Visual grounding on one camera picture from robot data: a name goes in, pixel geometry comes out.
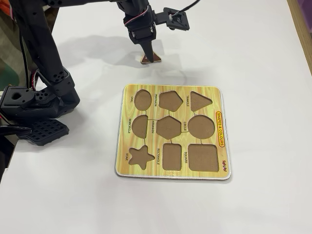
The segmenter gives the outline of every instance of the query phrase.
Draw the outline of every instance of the star cutout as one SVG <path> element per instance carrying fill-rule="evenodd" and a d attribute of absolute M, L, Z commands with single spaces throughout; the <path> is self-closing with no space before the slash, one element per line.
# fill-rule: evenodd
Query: star cutout
<path fill-rule="evenodd" d="M 142 170 L 146 169 L 146 163 L 155 159 L 153 155 L 148 153 L 148 147 L 143 145 L 141 149 L 130 148 L 129 153 L 132 158 L 129 160 L 130 165 L 138 164 Z"/>

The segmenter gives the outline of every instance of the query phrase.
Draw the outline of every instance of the wooden puzzle board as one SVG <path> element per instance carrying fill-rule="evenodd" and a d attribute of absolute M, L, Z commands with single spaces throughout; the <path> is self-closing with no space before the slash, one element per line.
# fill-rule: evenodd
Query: wooden puzzle board
<path fill-rule="evenodd" d="M 228 179 L 231 169 L 219 89 L 126 86 L 116 173 L 129 177 Z"/>

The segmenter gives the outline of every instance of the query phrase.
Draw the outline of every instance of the white surface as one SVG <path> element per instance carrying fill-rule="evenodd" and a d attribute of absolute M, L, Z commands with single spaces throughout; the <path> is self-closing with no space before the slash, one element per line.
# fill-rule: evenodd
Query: white surface
<path fill-rule="evenodd" d="M 153 9 L 192 0 L 151 0 Z M 312 77 L 285 0 L 203 0 L 189 32 L 157 27 L 142 66 L 114 3 L 61 9 L 53 35 L 81 98 L 70 134 L 20 141 L 0 185 L 6 234 L 311 233 Z M 224 96 L 232 177 L 142 180 L 114 172 L 123 87 L 213 85 Z"/>

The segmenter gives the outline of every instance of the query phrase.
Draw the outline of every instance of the triangle cutout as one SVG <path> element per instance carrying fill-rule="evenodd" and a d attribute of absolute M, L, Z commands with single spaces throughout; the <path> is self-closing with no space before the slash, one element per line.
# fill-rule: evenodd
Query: triangle cutout
<path fill-rule="evenodd" d="M 191 92 L 191 111 L 198 111 L 199 109 L 211 105 L 213 101 L 203 95 Z"/>
<path fill-rule="evenodd" d="M 154 62 L 161 62 L 161 58 L 154 52 Z M 151 63 L 147 57 L 144 55 L 141 59 L 142 64 L 148 64 Z"/>

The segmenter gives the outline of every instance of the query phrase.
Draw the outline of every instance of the robotic arm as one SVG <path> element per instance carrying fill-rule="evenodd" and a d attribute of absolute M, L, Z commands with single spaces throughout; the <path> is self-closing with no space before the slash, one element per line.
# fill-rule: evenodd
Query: robotic arm
<path fill-rule="evenodd" d="M 108 0 L 10 0 L 14 16 L 37 73 L 47 86 L 33 91 L 26 87 L 7 86 L 0 99 L 0 112 L 7 120 L 18 124 L 58 118 L 74 109 L 80 102 L 75 83 L 63 67 L 57 47 L 47 25 L 42 7 L 65 7 Z M 124 25 L 134 44 L 140 44 L 147 59 L 154 62 L 152 40 L 156 25 L 166 23 L 174 30 L 189 30 L 187 17 L 181 12 L 164 8 L 156 14 L 148 0 L 110 0 L 117 2 L 125 13 Z"/>

